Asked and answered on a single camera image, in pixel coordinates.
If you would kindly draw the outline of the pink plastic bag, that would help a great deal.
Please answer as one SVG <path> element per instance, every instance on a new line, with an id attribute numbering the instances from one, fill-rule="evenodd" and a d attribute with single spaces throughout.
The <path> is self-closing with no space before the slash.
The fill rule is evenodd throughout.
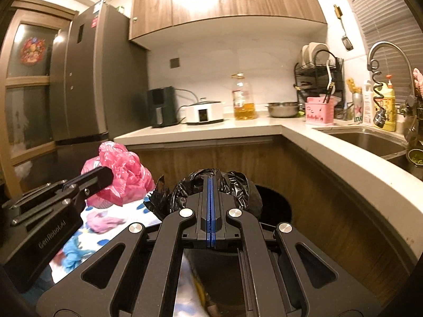
<path id="1" fill-rule="evenodd" d="M 122 207 L 127 203 L 143 200 L 155 188 L 151 172 L 141 164 L 136 153 L 128 151 L 122 144 L 103 142 L 98 148 L 98 156 L 88 159 L 81 173 L 85 174 L 100 166 L 112 170 L 113 183 L 87 199 L 90 207 Z"/>

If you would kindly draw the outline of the small purple glove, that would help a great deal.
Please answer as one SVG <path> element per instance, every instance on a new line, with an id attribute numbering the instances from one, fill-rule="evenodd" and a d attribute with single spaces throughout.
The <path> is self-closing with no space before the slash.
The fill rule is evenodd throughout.
<path id="1" fill-rule="evenodd" d="M 124 223 L 124 219 L 108 216 L 107 212 L 93 212 L 87 216 L 87 228 L 97 234 L 106 233 Z"/>

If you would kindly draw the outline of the blue plastic glove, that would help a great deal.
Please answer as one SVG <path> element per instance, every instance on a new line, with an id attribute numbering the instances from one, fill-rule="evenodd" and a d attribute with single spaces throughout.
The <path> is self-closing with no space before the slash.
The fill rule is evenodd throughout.
<path id="1" fill-rule="evenodd" d="M 66 273 L 72 272 L 84 259 L 94 254 L 93 250 L 85 250 L 80 247 L 77 235 L 74 235 L 65 243 L 62 252 L 65 256 L 62 260 L 62 266 Z"/>

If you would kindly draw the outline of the black trash bin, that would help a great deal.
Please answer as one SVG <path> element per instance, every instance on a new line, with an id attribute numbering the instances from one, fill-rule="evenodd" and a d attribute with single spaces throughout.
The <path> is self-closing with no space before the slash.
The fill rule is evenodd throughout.
<path id="1" fill-rule="evenodd" d="M 288 201 L 278 192 L 257 185 L 263 201 L 260 222 L 275 227 L 292 220 Z M 196 285 L 206 295 L 210 316 L 245 316 L 245 301 L 238 255 L 208 250 L 188 250 Z"/>

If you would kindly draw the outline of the chrome kitchen faucet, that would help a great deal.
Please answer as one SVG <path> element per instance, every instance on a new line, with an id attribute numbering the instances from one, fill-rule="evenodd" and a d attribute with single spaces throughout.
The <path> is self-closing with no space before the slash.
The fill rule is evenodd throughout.
<path id="1" fill-rule="evenodd" d="M 409 77 L 408 87 L 404 88 L 397 86 L 393 83 L 393 81 L 392 84 L 394 85 L 397 117 L 400 115 L 404 117 L 402 134 L 410 147 L 416 147 L 419 138 L 419 117 L 417 111 L 419 107 L 419 97 L 417 97 L 418 94 L 416 93 L 416 89 L 414 87 L 412 64 L 405 52 L 399 46 L 390 41 L 377 41 L 371 46 L 369 53 L 367 54 L 366 66 L 367 70 L 371 73 L 373 91 L 374 85 L 381 86 L 383 82 L 387 82 L 387 80 L 381 79 L 382 71 L 379 69 L 380 63 L 377 59 L 375 59 L 376 52 L 383 47 L 396 50 L 402 56 L 407 66 L 407 74 Z"/>

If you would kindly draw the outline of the wooden glass door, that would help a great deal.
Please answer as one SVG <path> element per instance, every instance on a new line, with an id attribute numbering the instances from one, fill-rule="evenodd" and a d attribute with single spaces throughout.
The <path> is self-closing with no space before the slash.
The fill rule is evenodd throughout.
<path id="1" fill-rule="evenodd" d="M 50 99 L 53 62 L 76 11 L 41 0 L 15 0 L 1 25 L 1 175 L 21 195 L 48 181 L 43 166 L 57 150 Z"/>

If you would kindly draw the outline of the wooden lower cabinets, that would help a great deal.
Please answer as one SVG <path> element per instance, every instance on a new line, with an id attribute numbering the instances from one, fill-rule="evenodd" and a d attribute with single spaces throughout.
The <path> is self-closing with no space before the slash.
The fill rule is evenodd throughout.
<path id="1" fill-rule="evenodd" d="M 173 188 L 189 173 L 217 168 L 244 173 L 280 193 L 293 225 L 369 289 L 382 306 L 417 263 L 392 227 L 348 183 L 282 135 L 128 146 L 153 178 Z"/>

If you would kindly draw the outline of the dark steel refrigerator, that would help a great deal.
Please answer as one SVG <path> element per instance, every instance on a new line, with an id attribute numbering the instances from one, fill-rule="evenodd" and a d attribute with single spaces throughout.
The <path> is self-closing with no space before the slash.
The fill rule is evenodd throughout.
<path id="1" fill-rule="evenodd" d="M 102 142 L 151 124 L 147 51 L 129 41 L 129 21 L 100 0 L 53 43 L 49 114 L 60 179 L 79 175 Z"/>

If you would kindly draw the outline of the black air fryer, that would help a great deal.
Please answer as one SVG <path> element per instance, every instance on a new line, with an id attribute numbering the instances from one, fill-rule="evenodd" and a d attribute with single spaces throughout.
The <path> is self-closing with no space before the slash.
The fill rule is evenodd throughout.
<path id="1" fill-rule="evenodd" d="M 178 124 L 175 89 L 163 87 L 148 90 L 148 114 L 153 128 Z"/>

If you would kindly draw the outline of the white slow cooker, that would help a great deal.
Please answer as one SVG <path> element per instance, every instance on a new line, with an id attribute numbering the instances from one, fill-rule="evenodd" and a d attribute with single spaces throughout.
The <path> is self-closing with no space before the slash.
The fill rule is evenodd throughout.
<path id="1" fill-rule="evenodd" d="M 188 125 L 213 124 L 224 121 L 224 106 L 220 101 L 200 101 L 185 108 Z"/>

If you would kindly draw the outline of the steel sink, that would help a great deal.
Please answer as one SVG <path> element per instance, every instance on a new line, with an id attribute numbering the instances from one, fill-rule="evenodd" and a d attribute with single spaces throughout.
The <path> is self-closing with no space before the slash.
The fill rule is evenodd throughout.
<path id="1" fill-rule="evenodd" d="M 359 126 L 322 127 L 318 130 L 371 152 L 422 180 L 422 167 L 408 161 L 407 152 L 410 149 L 402 136 Z"/>

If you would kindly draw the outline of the cooking oil bottle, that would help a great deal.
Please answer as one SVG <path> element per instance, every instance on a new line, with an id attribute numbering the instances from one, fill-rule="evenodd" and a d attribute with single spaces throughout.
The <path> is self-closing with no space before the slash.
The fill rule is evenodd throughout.
<path id="1" fill-rule="evenodd" d="M 255 102 L 250 83 L 243 72 L 233 74 L 232 102 L 236 120 L 250 120 L 257 118 Z"/>

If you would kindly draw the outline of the pink utensil holder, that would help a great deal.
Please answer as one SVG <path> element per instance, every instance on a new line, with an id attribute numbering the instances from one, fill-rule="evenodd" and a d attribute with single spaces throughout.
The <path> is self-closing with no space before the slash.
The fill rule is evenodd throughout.
<path id="1" fill-rule="evenodd" d="M 334 122 L 335 100 L 324 97 L 309 97 L 305 103 L 305 122 L 317 126 L 331 126 Z"/>

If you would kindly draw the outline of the stainless steel bowl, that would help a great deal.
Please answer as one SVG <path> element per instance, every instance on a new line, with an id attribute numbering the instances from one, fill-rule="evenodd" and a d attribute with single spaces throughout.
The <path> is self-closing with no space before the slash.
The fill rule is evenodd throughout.
<path id="1" fill-rule="evenodd" d="M 299 112 L 297 102 L 269 102 L 267 108 L 270 117 L 274 118 L 296 117 Z"/>

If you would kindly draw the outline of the beer can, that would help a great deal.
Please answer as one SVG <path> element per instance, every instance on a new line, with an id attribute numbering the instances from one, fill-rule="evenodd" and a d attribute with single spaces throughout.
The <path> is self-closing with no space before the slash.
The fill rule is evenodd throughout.
<path id="1" fill-rule="evenodd" d="M 354 92 L 352 94 L 353 99 L 353 121 L 355 123 L 362 123 L 363 122 L 363 95 L 361 92 Z"/>

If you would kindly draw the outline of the white bottle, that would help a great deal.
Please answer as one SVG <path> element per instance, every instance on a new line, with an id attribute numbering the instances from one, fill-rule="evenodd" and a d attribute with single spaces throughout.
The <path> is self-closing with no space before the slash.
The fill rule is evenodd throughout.
<path id="1" fill-rule="evenodd" d="M 363 95 L 363 103 L 364 103 L 364 110 L 363 110 L 363 123 L 368 126 L 374 125 L 374 91 L 373 91 L 373 84 L 368 80 L 362 86 L 362 95 Z"/>

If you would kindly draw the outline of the yellow detergent bottle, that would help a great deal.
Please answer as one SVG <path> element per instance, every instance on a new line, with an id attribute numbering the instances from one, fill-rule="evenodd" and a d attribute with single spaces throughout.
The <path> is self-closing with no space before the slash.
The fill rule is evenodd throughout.
<path id="1" fill-rule="evenodd" d="M 374 85 L 374 125 L 394 132 L 397 128 L 394 85 L 391 74 L 388 74 L 386 78 L 387 82 L 383 82 L 381 86 Z"/>

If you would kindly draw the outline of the black dish rack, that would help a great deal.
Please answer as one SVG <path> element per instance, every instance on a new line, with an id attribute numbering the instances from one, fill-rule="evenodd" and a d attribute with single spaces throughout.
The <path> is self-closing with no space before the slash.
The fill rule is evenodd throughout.
<path id="1" fill-rule="evenodd" d="M 305 110 L 308 97 L 323 97 L 329 81 L 334 82 L 332 93 L 335 107 L 343 108 L 345 102 L 344 59 L 335 56 L 326 43 L 310 42 L 302 47 L 294 66 L 297 101 Z"/>

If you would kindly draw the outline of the pink cloth on faucet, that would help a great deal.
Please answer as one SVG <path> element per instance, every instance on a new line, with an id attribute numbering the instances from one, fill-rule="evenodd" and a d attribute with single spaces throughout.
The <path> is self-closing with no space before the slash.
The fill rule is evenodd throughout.
<path id="1" fill-rule="evenodd" d="M 414 78 L 414 87 L 418 92 L 420 97 L 423 97 L 423 74 L 420 72 L 419 69 L 413 69 L 413 78 Z"/>

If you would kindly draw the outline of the hanging black spatula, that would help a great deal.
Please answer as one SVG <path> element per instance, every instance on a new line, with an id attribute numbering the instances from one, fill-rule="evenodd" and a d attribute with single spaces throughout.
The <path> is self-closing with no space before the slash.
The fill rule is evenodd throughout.
<path id="1" fill-rule="evenodd" d="M 342 30 L 343 30 L 343 36 L 341 37 L 343 46 L 349 52 L 349 51 L 353 50 L 353 45 L 352 45 L 350 39 L 347 36 L 346 29 L 345 29 L 345 26 L 343 24 L 343 20 L 342 20 L 343 13 L 341 11 L 341 8 L 339 6 L 337 6 L 336 4 L 333 5 L 333 8 L 334 8 L 334 12 L 335 12 L 337 19 L 341 23 L 341 27 L 342 27 Z"/>

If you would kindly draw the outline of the window blinds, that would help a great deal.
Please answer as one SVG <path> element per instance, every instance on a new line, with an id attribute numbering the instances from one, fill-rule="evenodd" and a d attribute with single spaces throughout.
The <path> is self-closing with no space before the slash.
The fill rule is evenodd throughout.
<path id="1" fill-rule="evenodd" d="M 390 41 L 410 59 L 412 68 L 422 69 L 422 30 L 404 0 L 351 0 L 366 44 Z M 381 79 L 392 75 L 395 85 L 408 87 L 407 66 L 402 56 L 391 48 L 376 52 Z"/>

